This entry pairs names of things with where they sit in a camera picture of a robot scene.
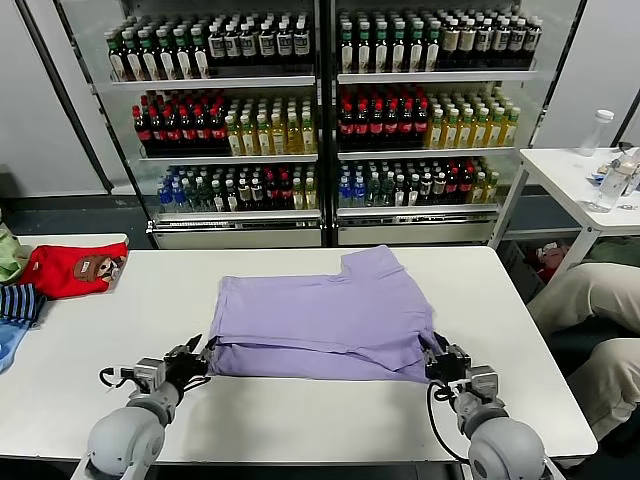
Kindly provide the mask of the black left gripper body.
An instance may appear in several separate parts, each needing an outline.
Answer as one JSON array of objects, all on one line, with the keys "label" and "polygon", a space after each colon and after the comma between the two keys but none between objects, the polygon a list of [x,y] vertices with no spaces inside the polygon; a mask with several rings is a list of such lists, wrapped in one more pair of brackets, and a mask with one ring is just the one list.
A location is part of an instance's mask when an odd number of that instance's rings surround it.
[{"label": "black left gripper body", "polygon": [[179,395],[202,386],[209,381],[208,362],[199,354],[179,352],[164,358],[166,381],[173,385]]}]

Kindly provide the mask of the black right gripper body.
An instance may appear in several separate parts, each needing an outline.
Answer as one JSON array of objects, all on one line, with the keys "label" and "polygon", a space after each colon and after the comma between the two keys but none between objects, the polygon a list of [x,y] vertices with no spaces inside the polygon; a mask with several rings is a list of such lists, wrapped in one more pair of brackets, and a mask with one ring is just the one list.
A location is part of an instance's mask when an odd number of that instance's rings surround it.
[{"label": "black right gripper body", "polygon": [[464,379],[470,366],[471,358],[468,355],[444,353],[436,355],[426,362],[425,375],[429,380],[448,384]]}]

